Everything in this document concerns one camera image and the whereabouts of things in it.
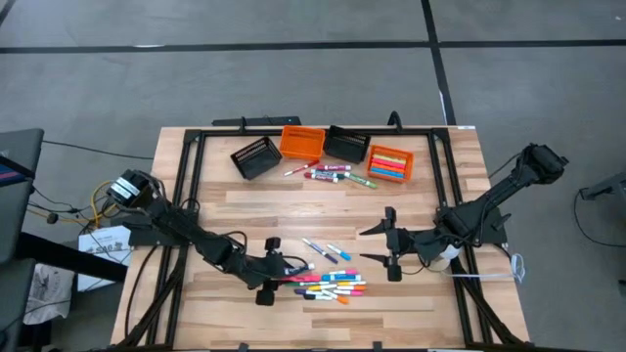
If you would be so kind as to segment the black metal table frame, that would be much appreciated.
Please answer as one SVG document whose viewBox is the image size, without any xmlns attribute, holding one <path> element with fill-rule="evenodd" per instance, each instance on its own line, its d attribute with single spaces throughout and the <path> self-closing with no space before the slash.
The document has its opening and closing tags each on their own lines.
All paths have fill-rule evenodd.
<svg viewBox="0 0 626 352">
<path fill-rule="evenodd" d="M 432 226 L 438 207 L 486 191 L 490 183 L 476 132 L 369 126 L 365 133 L 374 145 L 413 155 L 408 181 L 377 180 L 366 187 L 307 180 L 294 158 L 247 181 L 232 154 L 262 136 L 278 142 L 279 128 L 162 129 L 152 171 L 170 195 L 195 198 L 203 227 L 235 232 L 247 239 L 253 255 L 262 253 L 266 239 L 278 237 L 284 253 L 313 262 L 321 274 L 334 266 L 312 244 L 336 245 L 350 254 L 340 267 L 358 271 L 366 290 L 343 304 L 307 300 L 286 286 L 272 306 L 259 306 L 241 281 L 190 250 L 182 282 L 165 301 L 149 342 L 166 342 L 176 350 L 234 349 L 241 343 L 252 349 L 339 350 L 371 348 L 376 342 L 386 348 L 452 348 L 468 340 L 493 341 L 494 332 L 461 285 L 422 268 L 416 257 L 404 257 L 403 280 L 390 282 L 376 261 L 385 253 L 385 239 L 369 234 L 387 207 L 396 208 L 400 226 L 421 230 Z"/>
</svg>

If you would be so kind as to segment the white crumpled cloth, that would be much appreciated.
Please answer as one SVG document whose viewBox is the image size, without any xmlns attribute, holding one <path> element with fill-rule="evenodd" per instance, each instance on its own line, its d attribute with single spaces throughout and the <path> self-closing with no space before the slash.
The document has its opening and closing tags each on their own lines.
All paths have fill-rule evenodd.
<svg viewBox="0 0 626 352">
<path fill-rule="evenodd" d="M 45 264 L 36 264 L 22 322 L 39 325 L 66 318 L 72 297 L 74 273 Z"/>
</svg>

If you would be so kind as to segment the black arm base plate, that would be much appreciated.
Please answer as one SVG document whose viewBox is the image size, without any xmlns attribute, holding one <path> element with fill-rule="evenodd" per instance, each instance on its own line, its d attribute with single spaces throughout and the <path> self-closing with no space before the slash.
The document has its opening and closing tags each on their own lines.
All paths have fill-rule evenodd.
<svg viewBox="0 0 626 352">
<path fill-rule="evenodd" d="M 451 234 L 455 243 L 481 245 L 508 241 L 504 224 L 511 214 L 503 215 L 499 208 L 484 210 L 482 205 L 464 203 L 437 211 L 435 223 Z"/>
<path fill-rule="evenodd" d="M 181 235 L 168 234 L 160 230 L 143 215 L 126 216 L 121 219 L 120 224 L 130 231 L 129 244 L 132 246 L 178 246 L 189 242 Z"/>
</svg>

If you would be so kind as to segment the black slotted plastic basket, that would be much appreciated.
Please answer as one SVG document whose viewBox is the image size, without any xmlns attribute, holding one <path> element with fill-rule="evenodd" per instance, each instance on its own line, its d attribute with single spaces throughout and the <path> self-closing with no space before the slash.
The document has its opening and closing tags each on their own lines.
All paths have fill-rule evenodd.
<svg viewBox="0 0 626 352">
<path fill-rule="evenodd" d="M 269 137 L 262 137 L 231 154 L 230 158 L 241 176 L 252 180 L 277 166 L 283 156 Z"/>
<path fill-rule="evenodd" d="M 360 163 L 365 159 L 371 137 L 353 130 L 331 125 L 324 143 L 324 152 L 345 161 Z"/>
</svg>

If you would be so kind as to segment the white bulb brass base lamp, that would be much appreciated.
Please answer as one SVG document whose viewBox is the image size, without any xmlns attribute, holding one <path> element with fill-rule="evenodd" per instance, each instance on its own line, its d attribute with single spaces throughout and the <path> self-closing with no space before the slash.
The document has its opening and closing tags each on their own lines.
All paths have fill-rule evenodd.
<svg viewBox="0 0 626 352">
<path fill-rule="evenodd" d="M 453 259 L 457 258 L 460 253 L 460 249 L 449 244 L 435 259 L 431 260 L 427 266 L 427 269 L 431 272 L 445 271 Z"/>
</svg>

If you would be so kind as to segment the grey stand leg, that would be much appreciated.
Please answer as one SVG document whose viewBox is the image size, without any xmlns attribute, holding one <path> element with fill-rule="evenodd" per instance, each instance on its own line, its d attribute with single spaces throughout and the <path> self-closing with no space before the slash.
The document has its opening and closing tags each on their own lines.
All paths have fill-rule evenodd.
<svg viewBox="0 0 626 352">
<path fill-rule="evenodd" d="M 595 200 L 601 195 L 613 195 L 626 202 L 626 172 L 617 173 L 598 184 L 580 190 L 584 200 Z"/>
</svg>

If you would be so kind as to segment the dark grey office chair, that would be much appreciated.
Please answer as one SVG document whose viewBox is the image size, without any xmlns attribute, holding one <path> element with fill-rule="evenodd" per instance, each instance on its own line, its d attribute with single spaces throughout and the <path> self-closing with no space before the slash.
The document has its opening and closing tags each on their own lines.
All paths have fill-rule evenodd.
<svg viewBox="0 0 626 352">
<path fill-rule="evenodd" d="M 34 172 L 43 135 L 40 128 L 0 132 L 0 156 Z M 33 180 L 0 182 L 0 352 L 17 349 L 35 267 L 34 260 L 15 257 Z"/>
</svg>

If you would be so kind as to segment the black power strip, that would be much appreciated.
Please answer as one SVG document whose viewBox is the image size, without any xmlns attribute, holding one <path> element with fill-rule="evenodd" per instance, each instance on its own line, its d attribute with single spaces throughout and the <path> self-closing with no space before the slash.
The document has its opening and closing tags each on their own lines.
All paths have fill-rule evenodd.
<svg viewBox="0 0 626 352">
<path fill-rule="evenodd" d="M 239 117 L 229 119 L 214 119 L 212 126 L 285 126 L 301 125 L 298 116 L 262 116 L 262 117 Z"/>
</svg>

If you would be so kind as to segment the white printed paper sheet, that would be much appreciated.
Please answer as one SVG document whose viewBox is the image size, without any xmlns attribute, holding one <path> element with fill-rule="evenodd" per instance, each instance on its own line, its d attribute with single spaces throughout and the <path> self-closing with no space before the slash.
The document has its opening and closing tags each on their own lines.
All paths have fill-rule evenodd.
<svg viewBox="0 0 626 352">
<path fill-rule="evenodd" d="M 78 249 L 100 258 L 128 266 L 131 259 L 129 244 L 131 231 L 123 226 L 108 227 L 96 230 L 89 235 L 80 235 Z M 77 290 L 90 291 L 103 286 L 111 285 L 112 281 L 79 274 Z"/>
</svg>

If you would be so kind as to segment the orange slotted plastic basket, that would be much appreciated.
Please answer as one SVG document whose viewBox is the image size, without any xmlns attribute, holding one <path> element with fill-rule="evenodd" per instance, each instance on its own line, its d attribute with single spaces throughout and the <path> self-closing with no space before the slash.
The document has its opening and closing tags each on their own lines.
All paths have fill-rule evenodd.
<svg viewBox="0 0 626 352">
<path fill-rule="evenodd" d="M 367 173 L 371 172 L 370 167 L 373 160 L 374 154 L 382 154 L 390 157 L 406 159 L 406 168 L 404 169 L 405 179 L 403 180 L 392 180 L 392 179 L 382 179 L 395 183 L 406 183 L 412 179 L 413 173 L 413 164 L 414 164 L 414 155 L 407 151 L 402 151 L 398 149 L 393 149 L 389 147 L 385 147 L 382 145 L 372 145 L 370 147 L 370 151 L 367 158 Z"/>
<path fill-rule="evenodd" d="M 279 150 L 286 157 L 319 159 L 325 138 L 324 129 L 287 125 L 283 128 Z"/>
</svg>

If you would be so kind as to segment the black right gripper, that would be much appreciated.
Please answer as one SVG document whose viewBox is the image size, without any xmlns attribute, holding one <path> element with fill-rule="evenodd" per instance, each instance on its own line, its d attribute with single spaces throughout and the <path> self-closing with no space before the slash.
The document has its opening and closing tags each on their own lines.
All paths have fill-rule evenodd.
<svg viewBox="0 0 626 352">
<path fill-rule="evenodd" d="M 392 206 L 384 208 L 384 217 L 371 229 L 363 231 L 360 236 L 369 236 L 386 233 L 395 228 L 397 221 L 396 210 Z M 387 272 L 389 282 L 402 281 L 402 268 L 399 259 L 405 254 L 415 253 L 423 261 L 436 259 L 443 251 L 443 235 L 438 229 L 409 231 L 407 229 L 395 229 L 393 231 L 393 254 L 389 256 L 380 254 L 361 254 L 361 257 L 375 260 L 382 264 Z"/>
</svg>

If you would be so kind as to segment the purple fine whiteboard marker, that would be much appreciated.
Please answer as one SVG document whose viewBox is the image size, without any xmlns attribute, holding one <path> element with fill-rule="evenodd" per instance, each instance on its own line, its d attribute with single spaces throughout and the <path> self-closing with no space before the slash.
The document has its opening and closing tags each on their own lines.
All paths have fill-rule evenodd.
<svg viewBox="0 0 626 352">
<path fill-rule="evenodd" d="M 320 255 L 324 256 L 327 260 L 329 260 L 330 262 L 332 262 L 333 264 L 337 264 L 338 261 L 332 257 L 330 254 L 328 254 L 323 248 L 321 248 L 319 245 L 315 244 L 314 242 L 312 242 L 311 240 L 307 239 L 307 238 L 302 238 L 302 241 L 309 246 L 310 248 L 312 248 L 313 250 L 315 250 L 317 253 L 319 253 Z"/>
</svg>

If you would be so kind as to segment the black beam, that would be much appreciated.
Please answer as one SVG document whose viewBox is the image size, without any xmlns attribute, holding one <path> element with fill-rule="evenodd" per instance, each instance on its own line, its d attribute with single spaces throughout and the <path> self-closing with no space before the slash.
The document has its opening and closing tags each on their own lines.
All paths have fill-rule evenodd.
<svg viewBox="0 0 626 352">
<path fill-rule="evenodd" d="M 122 264 L 28 233 L 20 234 L 14 257 L 117 283 L 123 282 L 127 274 L 127 267 Z"/>
</svg>

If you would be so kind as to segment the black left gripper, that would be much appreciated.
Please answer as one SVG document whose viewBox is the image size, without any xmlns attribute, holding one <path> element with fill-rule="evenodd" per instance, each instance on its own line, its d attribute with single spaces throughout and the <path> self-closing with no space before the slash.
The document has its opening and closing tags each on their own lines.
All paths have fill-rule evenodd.
<svg viewBox="0 0 626 352">
<path fill-rule="evenodd" d="M 276 291 L 284 284 L 283 281 L 277 280 L 286 275 L 288 268 L 307 264 L 302 258 L 285 256 L 279 250 L 280 245 L 280 238 L 268 239 L 265 257 L 240 255 L 234 269 L 234 275 L 248 288 L 256 288 L 263 284 L 257 292 L 257 304 L 260 306 L 274 305 Z"/>
</svg>

